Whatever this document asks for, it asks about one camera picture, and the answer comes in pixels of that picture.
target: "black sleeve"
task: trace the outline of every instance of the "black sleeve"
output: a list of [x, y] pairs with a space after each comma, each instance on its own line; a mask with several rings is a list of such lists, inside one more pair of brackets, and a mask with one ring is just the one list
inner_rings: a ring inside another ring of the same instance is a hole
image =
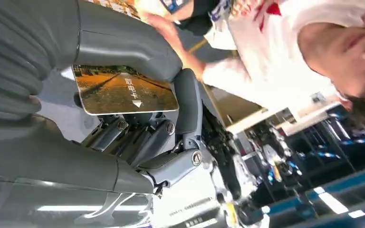
[[220, 0], [193, 0], [194, 10], [192, 16], [180, 21], [177, 25], [182, 30], [188, 30], [195, 36], [203, 36], [212, 28], [209, 12], [212, 11]]
[[194, 11], [192, 16], [201, 16], [208, 14], [212, 11], [220, 2], [220, 0], [193, 0], [194, 1]]

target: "white shirt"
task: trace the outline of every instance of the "white shirt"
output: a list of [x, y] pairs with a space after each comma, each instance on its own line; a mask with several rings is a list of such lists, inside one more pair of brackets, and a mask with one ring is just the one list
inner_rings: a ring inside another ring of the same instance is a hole
[[[241, 10], [233, 16], [237, 6], [223, 8], [229, 0], [221, 0], [219, 8], [212, 12], [214, 26], [205, 35], [208, 42], [214, 48], [237, 49], [241, 60], [208, 64], [204, 83], [266, 108], [287, 107], [288, 101], [296, 102], [299, 97], [309, 97], [323, 89], [335, 90], [328, 78], [306, 65], [298, 47], [298, 33], [315, 22], [362, 26], [365, 0], [246, 1], [258, 1], [246, 10], [246, 15]], [[260, 2], [264, 2], [263, 7], [256, 9]], [[277, 2], [281, 15], [267, 13]]]

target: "person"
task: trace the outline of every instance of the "person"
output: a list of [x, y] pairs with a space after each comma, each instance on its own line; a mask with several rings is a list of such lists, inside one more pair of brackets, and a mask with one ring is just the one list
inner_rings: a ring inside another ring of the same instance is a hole
[[365, 125], [365, 0], [236, 0], [223, 12], [229, 2], [220, 0], [219, 14], [211, 12], [215, 25], [227, 24], [211, 34], [230, 33], [222, 43], [240, 59], [206, 64], [184, 50], [169, 20], [146, 17], [206, 84], [266, 108], [332, 84]]
[[128, 0], [128, 2], [143, 15], [143, 21], [145, 21], [145, 14], [142, 11], [149, 12], [174, 21], [181, 30], [190, 31], [195, 36], [203, 36], [212, 28], [212, 21], [208, 13], [217, 7], [219, 0], [183, 0], [179, 9], [173, 10], [167, 10], [159, 0]]

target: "red logo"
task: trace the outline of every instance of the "red logo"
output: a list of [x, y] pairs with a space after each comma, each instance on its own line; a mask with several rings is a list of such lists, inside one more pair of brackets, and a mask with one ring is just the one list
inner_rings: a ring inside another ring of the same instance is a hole
[[245, 0], [246, 3], [238, 3], [232, 8], [233, 16], [246, 16], [256, 11], [253, 21], [259, 23], [259, 30], [262, 32], [265, 25], [265, 20], [270, 15], [282, 16], [280, 13], [278, 0], [260, 0], [260, 3], [255, 6], [256, 0]]

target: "gray robotic arm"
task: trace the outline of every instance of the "gray robotic arm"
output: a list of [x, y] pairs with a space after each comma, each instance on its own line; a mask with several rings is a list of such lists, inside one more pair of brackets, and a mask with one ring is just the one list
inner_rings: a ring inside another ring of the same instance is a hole
[[42, 81], [71, 64], [129, 65], [161, 81], [182, 66], [153, 28], [110, 9], [84, 0], [0, 1], [0, 176], [152, 193], [125, 162], [65, 140], [35, 115]]

